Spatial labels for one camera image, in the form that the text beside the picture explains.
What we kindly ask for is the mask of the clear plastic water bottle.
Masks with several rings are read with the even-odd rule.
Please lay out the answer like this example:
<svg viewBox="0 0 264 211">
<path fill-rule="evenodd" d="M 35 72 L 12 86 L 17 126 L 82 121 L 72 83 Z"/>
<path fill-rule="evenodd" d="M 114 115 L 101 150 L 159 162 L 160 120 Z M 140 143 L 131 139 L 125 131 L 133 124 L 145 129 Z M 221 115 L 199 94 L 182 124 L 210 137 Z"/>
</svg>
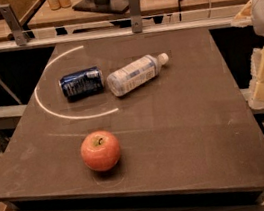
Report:
<svg viewBox="0 0 264 211">
<path fill-rule="evenodd" d="M 106 80 L 108 87 L 117 97 L 124 96 L 158 76 L 160 69 L 168 60 L 166 53 L 162 53 L 156 57 L 145 55 L 109 74 Z"/>
</svg>

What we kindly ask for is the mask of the red apple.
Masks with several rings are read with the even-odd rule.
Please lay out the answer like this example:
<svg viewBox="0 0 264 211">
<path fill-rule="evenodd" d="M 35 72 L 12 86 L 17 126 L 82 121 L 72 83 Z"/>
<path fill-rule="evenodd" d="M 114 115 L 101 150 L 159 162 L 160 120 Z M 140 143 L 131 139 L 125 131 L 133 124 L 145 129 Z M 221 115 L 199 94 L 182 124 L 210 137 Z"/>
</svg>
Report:
<svg viewBox="0 0 264 211">
<path fill-rule="evenodd" d="M 86 166 L 96 172 L 109 171 L 121 157 L 119 140 L 103 130 L 89 133 L 82 142 L 80 153 Z"/>
</svg>

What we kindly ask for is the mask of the blue crushed soda can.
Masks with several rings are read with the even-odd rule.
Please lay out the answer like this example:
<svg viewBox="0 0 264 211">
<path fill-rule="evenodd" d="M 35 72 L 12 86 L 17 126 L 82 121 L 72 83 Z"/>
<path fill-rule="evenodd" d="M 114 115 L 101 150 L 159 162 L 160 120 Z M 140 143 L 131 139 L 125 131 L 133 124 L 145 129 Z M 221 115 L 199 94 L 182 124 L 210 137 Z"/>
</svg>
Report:
<svg viewBox="0 0 264 211">
<path fill-rule="evenodd" d="M 100 92 L 104 89 L 104 83 L 102 71 L 97 66 L 67 74 L 59 80 L 61 92 L 67 99 Z"/>
</svg>

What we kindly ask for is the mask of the black monitor stand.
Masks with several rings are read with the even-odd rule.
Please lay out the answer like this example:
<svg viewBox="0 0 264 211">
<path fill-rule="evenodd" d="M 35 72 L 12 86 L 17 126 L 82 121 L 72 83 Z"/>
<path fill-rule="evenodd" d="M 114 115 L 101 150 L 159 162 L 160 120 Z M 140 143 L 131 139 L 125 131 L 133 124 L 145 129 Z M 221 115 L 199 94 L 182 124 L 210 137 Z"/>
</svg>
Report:
<svg viewBox="0 0 264 211">
<path fill-rule="evenodd" d="M 82 0 L 73 7 L 75 11 L 105 14 L 124 14 L 128 9 L 128 0 Z"/>
</svg>

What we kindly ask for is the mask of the right metal bracket post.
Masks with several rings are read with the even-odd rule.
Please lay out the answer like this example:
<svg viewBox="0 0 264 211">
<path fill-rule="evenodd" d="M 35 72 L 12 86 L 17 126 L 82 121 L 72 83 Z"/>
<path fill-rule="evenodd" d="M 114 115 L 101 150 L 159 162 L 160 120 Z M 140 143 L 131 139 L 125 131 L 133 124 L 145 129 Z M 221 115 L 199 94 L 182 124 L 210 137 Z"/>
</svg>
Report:
<svg viewBox="0 0 264 211">
<path fill-rule="evenodd" d="M 141 33 L 142 27 L 142 15 L 140 10 L 140 0 L 128 0 L 130 11 L 130 22 L 133 33 Z"/>
</svg>

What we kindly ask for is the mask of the metal bracket post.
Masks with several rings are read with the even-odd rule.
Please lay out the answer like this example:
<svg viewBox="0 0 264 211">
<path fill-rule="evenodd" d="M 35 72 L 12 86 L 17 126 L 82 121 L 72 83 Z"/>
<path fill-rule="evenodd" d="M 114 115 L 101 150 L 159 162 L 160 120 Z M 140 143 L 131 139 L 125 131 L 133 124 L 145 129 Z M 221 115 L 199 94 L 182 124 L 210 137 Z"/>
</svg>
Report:
<svg viewBox="0 0 264 211">
<path fill-rule="evenodd" d="M 5 22 L 7 22 L 8 27 L 11 29 L 11 33 L 13 33 L 15 43 L 19 46 L 27 45 L 29 37 L 17 19 L 11 5 L 0 5 L 0 12 Z"/>
<path fill-rule="evenodd" d="M 130 11 L 130 22 L 133 33 L 141 33 L 142 27 L 142 15 L 140 10 L 140 0 L 128 0 Z"/>
</svg>

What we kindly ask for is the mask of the horizontal metal rail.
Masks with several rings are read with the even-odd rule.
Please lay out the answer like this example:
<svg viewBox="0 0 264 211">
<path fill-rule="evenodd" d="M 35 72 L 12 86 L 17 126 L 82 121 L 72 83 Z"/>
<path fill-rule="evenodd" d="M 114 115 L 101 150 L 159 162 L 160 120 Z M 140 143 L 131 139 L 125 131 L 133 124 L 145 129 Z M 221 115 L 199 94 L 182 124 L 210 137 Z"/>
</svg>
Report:
<svg viewBox="0 0 264 211">
<path fill-rule="evenodd" d="M 187 11 L 182 14 L 181 20 L 179 20 L 179 15 L 165 16 L 163 22 L 155 24 L 152 22 L 143 22 L 141 33 L 149 34 L 154 32 L 166 32 L 172 30 L 183 30 L 189 28 L 200 28 L 200 27 L 229 27 L 231 22 L 243 9 L 243 5 L 233 6 L 233 7 L 221 7 L 221 8 L 212 8 L 204 9 L 197 11 Z M 75 42 L 75 41 L 86 41 L 92 39 L 103 39 L 109 37 L 120 37 L 120 36 L 132 36 L 135 35 L 132 28 L 108 28 L 100 29 L 97 31 L 85 31 L 74 34 L 62 34 L 57 35 L 51 38 L 43 39 L 29 39 L 26 44 L 18 45 L 15 41 L 5 41 L 0 42 L 0 53 L 12 50 L 24 50 L 32 48 L 41 48 L 46 46 L 55 46 L 58 44 Z"/>
</svg>

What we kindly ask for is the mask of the left metal bracket post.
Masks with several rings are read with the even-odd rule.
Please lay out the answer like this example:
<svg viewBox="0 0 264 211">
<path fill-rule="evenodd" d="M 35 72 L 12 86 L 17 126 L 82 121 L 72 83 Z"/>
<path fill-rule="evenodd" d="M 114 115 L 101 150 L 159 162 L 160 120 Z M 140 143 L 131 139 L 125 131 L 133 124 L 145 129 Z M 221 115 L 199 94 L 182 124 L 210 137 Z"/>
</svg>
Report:
<svg viewBox="0 0 264 211">
<path fill-rule="evenodd" d="M 11 5 L 0 5 L 0 12 L 5 22 L 7 22 L 8 27 L 11 29 L 11 33 L 13 33 L 15 43 L 19 46 L 27 45 L 29 37 L 17 19 Z"/>
</svg>

